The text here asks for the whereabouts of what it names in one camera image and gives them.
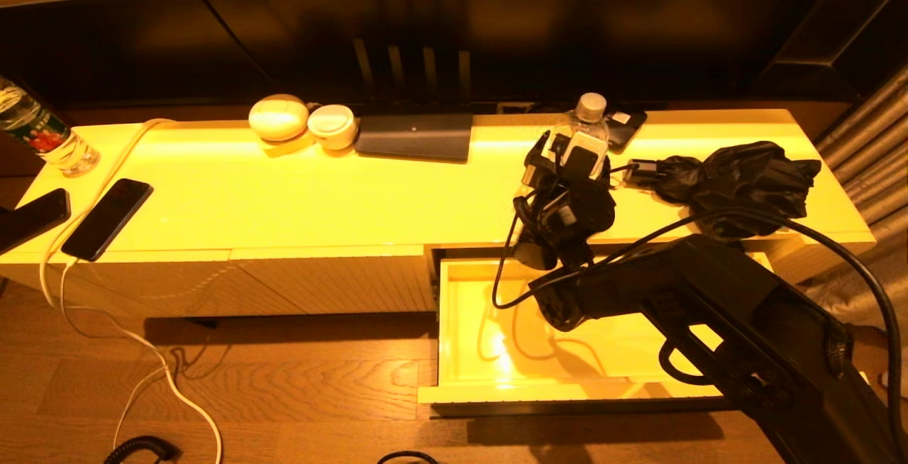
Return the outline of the cream ribbed cabinet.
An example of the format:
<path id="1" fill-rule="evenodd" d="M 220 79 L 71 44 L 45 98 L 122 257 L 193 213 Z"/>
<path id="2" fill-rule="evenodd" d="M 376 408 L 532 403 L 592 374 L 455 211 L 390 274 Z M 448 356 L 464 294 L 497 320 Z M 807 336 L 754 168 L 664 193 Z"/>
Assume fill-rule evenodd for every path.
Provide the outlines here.
<path id="1" fill-rule="evenodd" d="M 272 158 L 245 121 L 156 122 L 115 177 L 153 187 L 65 299 L 116 316 L 260 316 L 435 309 L 432 251 L 499 251 L 525 154 L 563 114 L 475 118 L 465 164 L 327 153 Z M 17 204 L 62 188 L 84 211 L 142 123 L 82 126 L 101 154 L 80 177 L 45 166 Z M 656 111 L 613 165 L 772 141 L 821 160 L 788 111 Z"/>

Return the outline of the black flat television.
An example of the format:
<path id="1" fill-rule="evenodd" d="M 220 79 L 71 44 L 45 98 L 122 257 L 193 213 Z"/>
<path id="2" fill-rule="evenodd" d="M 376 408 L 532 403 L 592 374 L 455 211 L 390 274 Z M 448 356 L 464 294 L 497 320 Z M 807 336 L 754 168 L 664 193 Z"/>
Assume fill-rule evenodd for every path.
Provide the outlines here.
<path id="1" fill-rule="evenodd" d="M 0 8 L 55 109 L 743 96 L 819 0 L 69 0 Z"/>

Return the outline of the grey curtain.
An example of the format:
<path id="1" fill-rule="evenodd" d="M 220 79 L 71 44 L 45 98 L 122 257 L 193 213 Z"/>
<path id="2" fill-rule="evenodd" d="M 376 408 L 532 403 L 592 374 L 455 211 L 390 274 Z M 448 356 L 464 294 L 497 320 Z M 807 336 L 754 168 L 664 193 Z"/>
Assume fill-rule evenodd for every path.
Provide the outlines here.
<path id="1" fill-rule="evenodd" d="M 908 361 L 908 63 L 823 138 L 819 151 L 875 238 L 858 257 L 894 305 Z"/>

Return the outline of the cabinet drawer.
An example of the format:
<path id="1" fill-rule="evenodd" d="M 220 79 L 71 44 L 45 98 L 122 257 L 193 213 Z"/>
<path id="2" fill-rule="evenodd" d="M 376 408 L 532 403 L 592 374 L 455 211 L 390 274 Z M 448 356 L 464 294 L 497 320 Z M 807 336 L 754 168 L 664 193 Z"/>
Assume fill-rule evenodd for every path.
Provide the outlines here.
<path id="1" fill-rule="evenodd" d="M 420 403 L 486 408 L 722 399 L 714 387 L 687 385 L 662 370 L 658 351 L 665 339 L 645 316 L 610 316 L 558 331 L 535 299 L 494 308 L 496 272 L 496 260 L 441 261 L 437 383 L 419 388 Z"/>

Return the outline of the black umbrella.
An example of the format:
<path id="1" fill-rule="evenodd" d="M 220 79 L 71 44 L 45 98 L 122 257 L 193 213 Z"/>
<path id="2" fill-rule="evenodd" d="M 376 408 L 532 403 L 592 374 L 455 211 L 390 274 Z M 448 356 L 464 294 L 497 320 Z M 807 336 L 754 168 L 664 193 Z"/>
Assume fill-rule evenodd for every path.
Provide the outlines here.
<path id="1" fill-rule="evenodd" d="M 649 190 L 667 204 L 685 207 L 685 217 L 662 228 L 695 229 L 719 242 L 769 236 L 807 217 L 807 197 L 823 167 L 820 160 L 791 160 L 784 148 L 758 141 L 720 148 L 704 160 L 672 155 L 632 159 L 617 167 L 624 186 Z"/>

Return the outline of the dark wooden shelf unit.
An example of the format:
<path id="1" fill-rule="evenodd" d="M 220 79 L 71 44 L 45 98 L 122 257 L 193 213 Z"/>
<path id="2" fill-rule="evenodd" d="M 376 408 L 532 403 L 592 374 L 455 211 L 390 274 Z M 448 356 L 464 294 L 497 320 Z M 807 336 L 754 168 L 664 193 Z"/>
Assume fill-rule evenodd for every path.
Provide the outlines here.
<path id="1" fill-rule="evenodd" d="M 907 61 L 907 2 L 818 0 L 749 92 L 778 101 L 856 102 Z"/>

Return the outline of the white round lidded jar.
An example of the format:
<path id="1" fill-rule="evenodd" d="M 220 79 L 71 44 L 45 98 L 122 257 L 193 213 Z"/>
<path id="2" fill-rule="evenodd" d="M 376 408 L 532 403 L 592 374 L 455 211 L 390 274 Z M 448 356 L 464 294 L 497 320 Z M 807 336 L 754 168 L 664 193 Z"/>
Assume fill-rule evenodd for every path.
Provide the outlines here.
<path id="1" fill-rule="evenodd" d="M 327 150 L 345 150 L 353 146 L 359 124 L 351 108 L 331 104 L 318 107 L 309 114 L 307 126 L 314 140 Z"/>

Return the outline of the small black flat device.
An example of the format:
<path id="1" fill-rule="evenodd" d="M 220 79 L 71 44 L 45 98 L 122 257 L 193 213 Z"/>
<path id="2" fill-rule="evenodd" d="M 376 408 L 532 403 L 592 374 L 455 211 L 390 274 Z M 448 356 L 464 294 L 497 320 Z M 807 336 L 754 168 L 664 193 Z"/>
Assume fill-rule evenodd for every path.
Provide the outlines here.
<path id="1" fill-rule="evenodd" d="M 607 115 L 609 128 L 609 150 L 611 153 L 622 153 L 630 141 L 636 137 L 642 125 L 646 123 L 648 113 L 635 111 L 613 111 Z"/>

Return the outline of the water bottle with green label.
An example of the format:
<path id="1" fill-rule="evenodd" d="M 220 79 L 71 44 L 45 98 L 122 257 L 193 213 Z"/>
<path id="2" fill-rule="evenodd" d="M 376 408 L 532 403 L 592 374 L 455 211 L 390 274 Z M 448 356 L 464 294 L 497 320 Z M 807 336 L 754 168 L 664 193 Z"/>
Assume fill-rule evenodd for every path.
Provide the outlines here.
<path id="1" fill-rule="evenodd" d="M 0 131 L 26 145 L 66 177 L 93 170 L 100 160 L 95 148 L 24 88 L 0 76 Z"/>

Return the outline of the black smartphone on charger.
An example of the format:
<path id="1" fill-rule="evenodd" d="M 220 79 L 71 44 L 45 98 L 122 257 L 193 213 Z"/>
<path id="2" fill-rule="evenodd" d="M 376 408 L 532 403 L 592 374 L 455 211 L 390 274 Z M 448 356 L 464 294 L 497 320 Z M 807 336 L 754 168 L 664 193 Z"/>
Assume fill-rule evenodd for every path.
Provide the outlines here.
<path id="1" fill-rule="evenodd" d="M 118 179 L 62 244 L 62 253 L 94 263 L 152 194 L 146 182 Z"/>

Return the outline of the dark grey flat box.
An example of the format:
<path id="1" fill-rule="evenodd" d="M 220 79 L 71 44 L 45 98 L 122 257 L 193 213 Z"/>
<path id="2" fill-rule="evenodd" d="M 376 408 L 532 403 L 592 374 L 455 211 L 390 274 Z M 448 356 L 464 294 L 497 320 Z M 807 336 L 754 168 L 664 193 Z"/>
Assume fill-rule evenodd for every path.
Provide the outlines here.
<path id="1" fill-rule="evenodd" d="M 370 157 L 463 164 L 472 122 L 470 113 L 363 116 L 354 148 Z"/>

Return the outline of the white egg-shaped device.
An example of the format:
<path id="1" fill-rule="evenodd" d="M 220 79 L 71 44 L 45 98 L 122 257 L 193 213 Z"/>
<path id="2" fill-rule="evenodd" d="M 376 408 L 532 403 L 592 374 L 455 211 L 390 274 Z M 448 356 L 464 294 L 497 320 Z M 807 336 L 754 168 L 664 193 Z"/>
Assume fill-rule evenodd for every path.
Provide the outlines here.
<path id="1" fill-rule="evenodd" d="M 256 102 L 248 114 L 252 132 L 270 142 L 294 140 L 307 130 L 309 108 L 297 96 L 273 94 Z"/>

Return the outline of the clear bottle with white cap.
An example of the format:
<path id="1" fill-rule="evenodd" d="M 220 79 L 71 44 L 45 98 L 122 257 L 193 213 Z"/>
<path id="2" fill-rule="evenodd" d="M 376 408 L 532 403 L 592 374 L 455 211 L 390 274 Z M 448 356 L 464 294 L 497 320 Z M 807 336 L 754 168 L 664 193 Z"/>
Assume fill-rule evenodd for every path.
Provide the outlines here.
<path id="1" fill-rule="evenodd" d="M 564 176 L 561 160 L 564 156 L 565 149 L 568 146 L 568 141 L 570 141 L 573 134 L 578 131 L 595 134 L 604 140 L 609 141 L 609 128 L 607 128 L 606 119 L 604 118 L 604 110 L 606 107 L 607 100 L 602 95 L 593 92 L 583 94 L 580 99 L 578 99 L 574 111 L 567 113 L 567 125 L 570 127 L 570 133 L 564 134 L 558 132 L 555 134 L 554 138 L 552 138 L 552 142 L 549 146 L 549 154 L 553 157 L 555 166 L 558 167 L 559 176 L 563 177 L 563 179 L 568 182 L 581 180 L 571 180 Z M 603 171 L 608 169 L 609 153 L 607 153 L 607 162 L 604 163 Z"/>

